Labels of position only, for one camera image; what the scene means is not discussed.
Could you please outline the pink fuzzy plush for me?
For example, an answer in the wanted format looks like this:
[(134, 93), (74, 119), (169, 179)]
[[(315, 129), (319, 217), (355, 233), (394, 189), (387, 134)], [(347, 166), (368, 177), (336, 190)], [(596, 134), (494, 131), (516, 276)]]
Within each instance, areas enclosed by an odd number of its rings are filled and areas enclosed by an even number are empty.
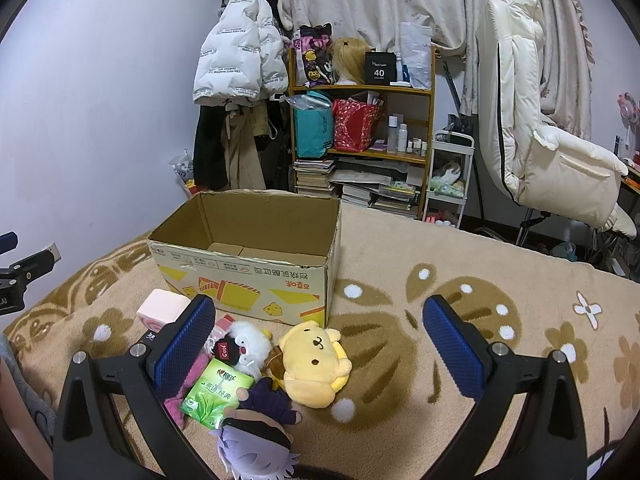
[(164, 407), (171, 419), (177, 425), (179, 429), (184, 428), (184, 413), (181, 411), (181, 404), (183, 400), (186, 398), (186, 395), (189, 393), (191, 388), (195, 385), (200, 378), (201, 374), (206, 369), (206, 366), (209, 363), (209, 354), (205, 351), (201, 351), (193, 362), (188, 374), (186, 374), (186, 378), (178, 390), (178, 392), (172, 396), (171, 398), (167, 398), (164, 400)]

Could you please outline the green tissue pack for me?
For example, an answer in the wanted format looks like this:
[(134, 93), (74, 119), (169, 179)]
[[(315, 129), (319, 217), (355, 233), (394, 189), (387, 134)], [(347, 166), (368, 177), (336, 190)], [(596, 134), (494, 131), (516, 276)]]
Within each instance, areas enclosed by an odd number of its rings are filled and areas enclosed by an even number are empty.
[(254, 378), (212, 359), (183, 399), (180, 410), (209, 430), (218, 429), (226, 408), (240, 405), (236, 390), (249, 389)]

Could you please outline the purple haired doll plush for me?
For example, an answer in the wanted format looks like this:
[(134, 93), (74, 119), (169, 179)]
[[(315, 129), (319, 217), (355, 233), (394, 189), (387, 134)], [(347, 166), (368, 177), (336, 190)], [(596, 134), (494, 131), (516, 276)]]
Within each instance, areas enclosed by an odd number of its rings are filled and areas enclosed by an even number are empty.
[(213, 431), (224, 469), (235, 479), (292, 479), (298, 455), (288, 427), (299, 424), (302, 414), (270, 377), (237, 388), (236, 395), (239, 406), (225, 408)]

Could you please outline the white fluffy plush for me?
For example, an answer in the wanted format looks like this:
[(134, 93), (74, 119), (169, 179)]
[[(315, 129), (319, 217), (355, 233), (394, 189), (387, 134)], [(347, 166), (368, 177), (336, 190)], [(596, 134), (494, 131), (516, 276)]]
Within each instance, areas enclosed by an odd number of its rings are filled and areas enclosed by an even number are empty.
[(228, 333), (215, 342), (213, 356), (258, 382), (271, 350), (270, 336), (264, 330), (251, 322), (234, 321)]

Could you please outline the yellow dog plush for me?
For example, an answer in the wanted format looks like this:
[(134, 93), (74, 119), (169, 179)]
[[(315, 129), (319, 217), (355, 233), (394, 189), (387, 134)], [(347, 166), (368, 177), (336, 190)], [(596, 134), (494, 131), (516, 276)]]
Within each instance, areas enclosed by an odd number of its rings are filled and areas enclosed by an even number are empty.
[(308, 321), (291, 328), (279, 341), (283, 361), (283, 387), (296, 403), (327, 408), (346, 386), (352, 361), (346, 356), (334, 328)]

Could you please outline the plastic bag on floor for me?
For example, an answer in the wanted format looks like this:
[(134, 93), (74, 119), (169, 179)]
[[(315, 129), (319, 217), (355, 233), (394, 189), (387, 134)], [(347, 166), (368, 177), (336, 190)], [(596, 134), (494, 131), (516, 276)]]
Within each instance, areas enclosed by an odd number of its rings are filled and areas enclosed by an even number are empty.
[(169, 166), (174, 170), (183, 191), (186, 192), (186, 196), (189, 198), (194, 196), (198, 192), (198, 189), (194, 181), (192, 152), (186, 148), (180, 155), (175, 156), (169, 161)]

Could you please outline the cardboard box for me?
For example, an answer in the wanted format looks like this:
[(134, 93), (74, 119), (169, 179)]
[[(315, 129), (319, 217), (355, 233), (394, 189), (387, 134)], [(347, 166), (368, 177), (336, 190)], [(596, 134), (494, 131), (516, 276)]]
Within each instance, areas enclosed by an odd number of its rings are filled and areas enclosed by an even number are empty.
[(231, 314), (326, 327), (340, 263), (341, 202), (275, 190), (201, 192), (148, 245), (170, 289)]

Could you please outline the beige trench coat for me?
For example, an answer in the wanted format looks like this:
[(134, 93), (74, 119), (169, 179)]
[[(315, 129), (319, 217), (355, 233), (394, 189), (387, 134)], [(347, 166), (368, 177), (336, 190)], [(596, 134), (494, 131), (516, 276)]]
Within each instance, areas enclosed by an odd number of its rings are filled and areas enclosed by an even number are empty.
[(267, 105), (232, 110), (224, 121), (222, 134), (229, 188), (266, 188), (256, 140), (271, 141)]

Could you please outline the white utility cart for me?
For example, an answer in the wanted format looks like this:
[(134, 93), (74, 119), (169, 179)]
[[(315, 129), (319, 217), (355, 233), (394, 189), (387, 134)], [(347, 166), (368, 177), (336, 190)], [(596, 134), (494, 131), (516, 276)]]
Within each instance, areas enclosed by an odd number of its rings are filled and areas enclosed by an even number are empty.
[(435, 132), (427, 166), (424, 222), (460, 228), (469, 198), (474, 151), (475, 142), (468, 134)]

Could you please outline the white puffer jacket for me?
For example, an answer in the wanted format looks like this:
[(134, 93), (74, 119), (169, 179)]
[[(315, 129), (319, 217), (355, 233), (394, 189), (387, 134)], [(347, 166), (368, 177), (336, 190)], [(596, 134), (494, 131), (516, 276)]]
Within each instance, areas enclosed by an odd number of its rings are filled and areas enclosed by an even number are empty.
[(202, 46), (193, 84), (201, 106), (242, 105), (280, 96), (288, 88), (280, 3), (228, 0)]

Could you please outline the teal bag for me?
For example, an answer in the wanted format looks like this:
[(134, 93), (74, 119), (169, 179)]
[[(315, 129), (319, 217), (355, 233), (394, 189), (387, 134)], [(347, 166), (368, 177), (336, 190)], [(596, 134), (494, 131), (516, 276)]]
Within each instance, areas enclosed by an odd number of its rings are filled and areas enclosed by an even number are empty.
[(320, 92), (302, 94), (310, 108), (294, 108), (295, 151), (298, 158), (321, 158), (333, 145), (332, 100)]

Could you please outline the wooden shelf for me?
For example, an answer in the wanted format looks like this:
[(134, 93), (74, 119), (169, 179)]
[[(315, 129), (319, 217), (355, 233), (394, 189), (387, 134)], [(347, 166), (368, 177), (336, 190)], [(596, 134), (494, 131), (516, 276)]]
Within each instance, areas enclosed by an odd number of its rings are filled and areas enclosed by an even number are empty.
[[(300, 80), (296, 51), (288, 54), (288, 94), (306, 96), (316, 92), (329, 100), (333, 117), (332, 144), (326, 154), (333, 157), (360, 157), (364, 160), (401, 162), (409, 168), (419, 168), (416, 184), (418, 206), (416, 218), (426, 213), (428, 191), (428, 165), (434, 138), (435, 89), (415, 89), (397, 82), (391, 84), (320, 84), (309, 87)], [(388, 134), (388, 122), (394, 116), (397, 125), (405, 125), (408, 134)], [(378, 140), (396, 143), (416, 141), (418, 147), (410, 150), (399, 145), (389, 148)]]

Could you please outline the blonde wig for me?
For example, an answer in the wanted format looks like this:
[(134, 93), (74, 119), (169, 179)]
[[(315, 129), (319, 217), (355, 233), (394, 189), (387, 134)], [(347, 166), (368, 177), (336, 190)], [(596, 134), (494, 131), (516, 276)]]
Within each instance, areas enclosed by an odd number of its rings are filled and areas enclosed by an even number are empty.
[(370, 46), (359, 38), (336, 38), (330, 45), (336, 84), (364, 84), (366, 54)]

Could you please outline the black box with 40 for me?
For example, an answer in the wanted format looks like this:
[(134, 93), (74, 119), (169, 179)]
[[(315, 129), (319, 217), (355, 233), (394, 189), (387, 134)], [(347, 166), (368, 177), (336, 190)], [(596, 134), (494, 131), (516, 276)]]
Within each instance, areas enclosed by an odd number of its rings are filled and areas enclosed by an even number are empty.
[(397, 80), (397, 58), (393, 52), (369, 51), (364, 58), (364, 81), (372, 86), (389, 86)]

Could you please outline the beige curtain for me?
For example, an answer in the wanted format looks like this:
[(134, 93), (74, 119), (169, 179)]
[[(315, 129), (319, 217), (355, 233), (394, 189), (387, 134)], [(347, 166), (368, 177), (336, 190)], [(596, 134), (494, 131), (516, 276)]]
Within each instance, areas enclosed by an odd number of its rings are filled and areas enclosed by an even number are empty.
[[(487, 0), (282, 0), (295, 26), (333, 27), (335, 37), (359, 37), (382, 51), (398, 51), (399, 25), (431, 27), (442, 55), (465, 60), (461, 108), (478, 112), (476, 30)], [(540, 61), (540, 107), (555, 125), (591, 136), (592, 43), (579, 0), (538, 0), (544, 14)]]

